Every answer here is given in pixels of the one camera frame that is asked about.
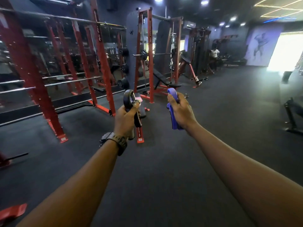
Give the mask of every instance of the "right hand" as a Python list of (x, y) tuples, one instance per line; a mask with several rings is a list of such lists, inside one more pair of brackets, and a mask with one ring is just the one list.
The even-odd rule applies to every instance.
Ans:
[(192, 108), (189, 105), (188, 101), (185, 99), (184, 95), (180, 92), (177, 92), (177, 95), (180, 104), (177, 104), (172, 95), (168, 95), (167, 98), (174, 110), (176, 121), (183, 129), (188, 131), (192, 126), (198, 124), (198, 122), (196, 121)]

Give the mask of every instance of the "white t-shirt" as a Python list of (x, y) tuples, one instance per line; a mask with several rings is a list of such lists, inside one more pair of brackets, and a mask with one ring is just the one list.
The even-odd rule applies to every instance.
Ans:
[(219, 53), (220, 53), (220, 51), (218, 49), (212, 50), (211, 51), (211, 56), (214, 57), (214, 58), (217, 58)]

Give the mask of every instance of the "gym floor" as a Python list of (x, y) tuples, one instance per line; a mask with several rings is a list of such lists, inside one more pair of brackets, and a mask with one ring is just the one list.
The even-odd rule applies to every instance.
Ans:
[[(296, 76), (302, 89), (303, 76)], [(278, 73), (224, 68), (197, 89), (183, 76), (180, 82), (179, 91), (189, 95), (202, 126), (303, 185), (303, 137), (283, 130), (287, 118)], [(122, 95), (115, 100), (116, 107), (122, 105)], [(92, 226), (254, 226), (195, 141), (185, 131), (171, 129), (166, 103), (165, 96), (156, 96), (148, 104), (145, 143), (130, 141), (118, 158)], [(79, 170), (114, 124), (114, 118), (92, 107), (60, 114), (59, 120), (69, 139), (63, 144), (42, 116), (0, 128), (5, 155), (30, 153), (0, 172), (0, 210), (28, 204), (9, 226)]]

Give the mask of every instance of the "person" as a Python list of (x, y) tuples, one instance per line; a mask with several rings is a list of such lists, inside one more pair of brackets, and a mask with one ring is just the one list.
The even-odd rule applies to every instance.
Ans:
[[(168, 95), (177, 122), (196, 140), (218, 176), (252, 220), (258, 226), (303, 226), (303, 187), (219, 140), (197, 122), (184, 95), (178, 93), (178, 98), (180, 104)], [(137, 103), (128, 113), (123, 106), (117, 111), (116, 135), (127, 137), (133, 130), (138, 107)], [(17, 226), (89, 226), (118, 152), (118, 144), (107, 140), (75, 175)]]
[(257, 52), (260, 52), (260, 58), (262, 59), (264, 52), (264, 45), (266, 45), (269, 40), (265, 38), (266, 33), (263, 33), (262, 36), (256, 35), (255, 40), (258, 42), (257, 47), (254, 50), (254, 60), (256, 59)]
[(217, 70), (217, 60), (218, 60), (219, 53), (220, 53), (220, 51), (218, 49), (213, 49), (213, 50), (211, 50), (211, 53), (210, 53), (210, 60), (211, 60), (211, 63), (213, 64), (213, 68), (215, 70)]

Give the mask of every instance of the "black watch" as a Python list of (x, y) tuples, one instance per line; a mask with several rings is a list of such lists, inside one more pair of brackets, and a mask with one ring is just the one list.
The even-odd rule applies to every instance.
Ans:
[(100, 147), (107, 141), (107, 140), (113, 140), (118, 144), (119, 152), (118, 156), (121, 156), (125, 149), (127, 148), (127, 141), (124, 136), (115, 135), (113, 132), (108, 132), (100, 140)]

